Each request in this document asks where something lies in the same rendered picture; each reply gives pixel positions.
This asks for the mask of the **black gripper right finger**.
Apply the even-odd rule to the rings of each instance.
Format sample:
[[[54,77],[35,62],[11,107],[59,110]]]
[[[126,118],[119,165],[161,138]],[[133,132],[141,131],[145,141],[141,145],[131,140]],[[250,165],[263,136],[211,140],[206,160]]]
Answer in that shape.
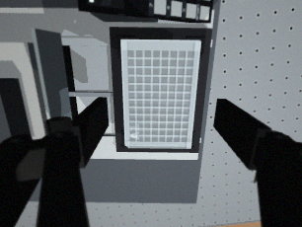
[[[256,170],[262,227],[302,227],[302,142],[217,99],[213,127]]]

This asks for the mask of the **white rectangular well plate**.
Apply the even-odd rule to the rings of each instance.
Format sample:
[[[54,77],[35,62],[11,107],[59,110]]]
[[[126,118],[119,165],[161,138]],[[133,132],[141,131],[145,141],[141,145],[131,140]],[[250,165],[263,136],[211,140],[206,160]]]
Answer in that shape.
[[[124,146],[191,149],[201,40],[121,39],[120,49]]]

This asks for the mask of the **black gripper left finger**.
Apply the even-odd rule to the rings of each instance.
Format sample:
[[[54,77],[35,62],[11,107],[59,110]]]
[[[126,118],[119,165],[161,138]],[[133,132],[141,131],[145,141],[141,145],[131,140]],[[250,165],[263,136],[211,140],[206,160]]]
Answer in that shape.
[[[46,120],[47,135],[41,139],[17,134],[3,140],[0,227],[16,226],[41,176],[36,227],[90,227],[80,168],[108,127],[108,98],[98,97],[72,120]]]

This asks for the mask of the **grey flat base plate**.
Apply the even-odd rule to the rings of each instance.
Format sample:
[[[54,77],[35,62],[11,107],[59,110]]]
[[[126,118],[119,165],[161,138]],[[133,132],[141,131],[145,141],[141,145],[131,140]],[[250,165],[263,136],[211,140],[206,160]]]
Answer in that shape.
[[[90,227],[261,222],[256,171],[213,127],[217,99],[302,142],[302,0],[221,0],[196,204],[86,202]]]

